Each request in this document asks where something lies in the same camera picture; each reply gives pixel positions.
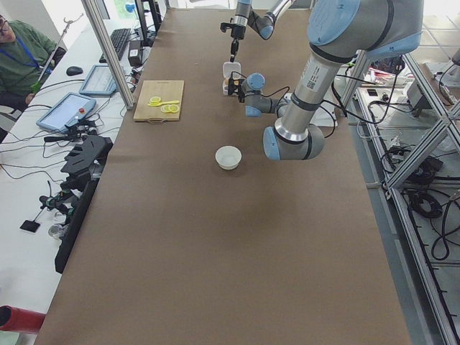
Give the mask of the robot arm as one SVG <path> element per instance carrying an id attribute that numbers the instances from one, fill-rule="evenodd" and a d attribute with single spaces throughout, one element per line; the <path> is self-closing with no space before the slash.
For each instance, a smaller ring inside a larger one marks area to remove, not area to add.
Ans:
<path id="1" fill-rule="evenodd" d="M 239 51 L 239 42 L 244 39 L 246 28 L 252 28 L 263 40 L 271 38 L 278 17 L 283 15 L 295 1 L 277 1 L 275 5 L 263 16 L 258 15 L 250 0 L 238 0 L 234 16 L 230 22 L 220 23 L 220 30 L 225 33 L 231 32 L 231 49 L 229 61 L 233 63 Z"/>
<path id="2" fill-rule="evenodd" d="M 243 76 L 235 57 L 247 27 L 268 40 L 278 18 L 292 5 L 292 1 L 278 1 L 260 16 L 251 1 L 238 1 L 232 21 L 220 27 L 222 32 L 229 30 L 233 39 L 230 61 L 223 66 L 227 82 L 223 89 L 238 96 L 248 117 L 277 116 L 263 134 L 264 153 L 274 161 L 318 156 L 325 137 L 311 119 L 340 67 L 359 50 L 371 61 L 413 51 L 420 44 L 423 24 L 423 1 L 319 1 L 308 20 L 310 58 L 295 90 L 288 100 L 270 98 L 262 93 L 265 78 L 259 73 Z"/>

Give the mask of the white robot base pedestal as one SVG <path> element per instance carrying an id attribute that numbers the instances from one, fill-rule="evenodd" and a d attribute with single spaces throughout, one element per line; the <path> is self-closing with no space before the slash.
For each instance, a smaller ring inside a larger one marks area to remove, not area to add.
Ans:
<path id="1" fill-rule="evenodd" d="M 337 127 L 337 118 L 335 115 L 335 106 L 327 103 L 322 105 L 311 119 L 311 124 L 317 127 Z"/>

